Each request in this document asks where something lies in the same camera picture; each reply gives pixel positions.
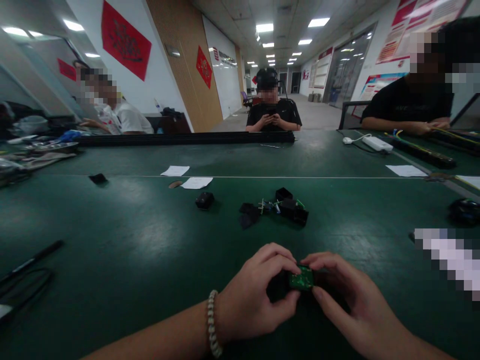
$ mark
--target black cap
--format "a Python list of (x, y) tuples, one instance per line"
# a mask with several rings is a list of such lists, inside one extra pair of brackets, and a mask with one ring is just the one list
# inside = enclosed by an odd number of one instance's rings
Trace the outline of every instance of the black cap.
[(279, 83), (277, 72), (273, 67), (262, 68), (256, 73), (256, 82), (260, 91), (273, 89)]

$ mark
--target wooden wall panel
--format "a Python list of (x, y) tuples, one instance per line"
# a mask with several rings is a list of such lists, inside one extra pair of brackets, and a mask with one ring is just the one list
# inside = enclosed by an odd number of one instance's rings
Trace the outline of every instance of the wooden wall panel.
[(214, 75), (209, 89), (196, 67), (199, 46), (212, 66), (202, 14), (188, 0), (146, 2), (163, 46), (180, 50), (180, 57), (167, 58), (191, 125), (196, 133), (209, 132), (223, 117)]

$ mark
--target hand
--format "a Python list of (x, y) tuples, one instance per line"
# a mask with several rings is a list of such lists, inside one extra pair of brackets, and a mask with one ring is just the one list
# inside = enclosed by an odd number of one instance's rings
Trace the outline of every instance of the hand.
[(301, 261), (312, 270), (327, 269), (325, 280), (335, 287), (350, 307), (347, 314), (324, 289), (313, 295), (325, 316), (352, 347), (367, 359), (396, 359), (414, 336), (397, 319), (375, 283), (337, 254), (318, 252)]
[(282, 118), (281, 118), (280, 115), (278, 115), (278, 114), (273, 114), (273, 115), (271, 116), (271, 123), (272, 123), (273, 125), (280, 126), (280, 124), (281, 124), (282, 121), (283, 121)]
[(80, 126), (85, 126), (88, 128), (100, 128), (100, 124), (98, 123), (98, 121), (86, 117), (83, 119), (83, 122), (80, 124)]
[(270, 280), (281, 270), (301, 273), (292, 253), (272, 242), (247, 260), (218, 295), (215, 327), (221, 345), (272, 333), (295, 314), (299, 291), (290, 291), (285, 299), (275, 303), (270, 302), (266, 293)]
[(413, 134), (413, 135), (425, 135), (432, 131), (432, 127), (430, 124), (427, 122), (421, 122), (421, 121), (412, 121), (408, 129), (405, 129), (407, 133)]

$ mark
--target white power adapter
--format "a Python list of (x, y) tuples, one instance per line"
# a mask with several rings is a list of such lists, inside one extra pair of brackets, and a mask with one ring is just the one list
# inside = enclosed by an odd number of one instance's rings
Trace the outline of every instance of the white power adapter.
[(376, 151), (386, 151), (390, 153), (394, 149), (392, 145), (375, 136), (366, 136), (361, 140)]

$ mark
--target green workbench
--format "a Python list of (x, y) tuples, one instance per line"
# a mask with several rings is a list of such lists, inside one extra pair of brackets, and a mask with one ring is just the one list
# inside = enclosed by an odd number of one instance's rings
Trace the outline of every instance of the green workbench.
[[(281, 148), (89, 147), (0, 189), (0, 274), (65, 241), (38, 264), (55, 272), (49, 289), (0, 327), (0, 359), (78, 359), (222, 290), (269, 242), (298, 260), (339, 253), (376, 282), (412, 332), (454, 357), (478, 359), (480, 313), (408, 237), (415, 228), (453, 228), (447, 207), (462, 196), (445, 183), (398, 177), (385, 165), (409, 164), (404, 158), (344, 146), (335, 131), (296, 135)], [(471, 160), (456, 155), (459, 166)], [(168, 188), (187, 179), (160, 177), (169, 165), (214, 177), (205, 189), (216, 199), (209, 211), (195, 206), (204, 190)], [(479, 175), (478, 167), (461, 170)], [(97, 173), (107, 185), (87, 177)], [(310, 211), (307, 225), (270, 214), (242, 230), (241, 204), (272, 198), (281, 187)], [(479, 232), (468, 237), (480, 239)], [(275, 333), (225, 349), (226, 359), (312, 356), (360, 358), (310, 293)]]

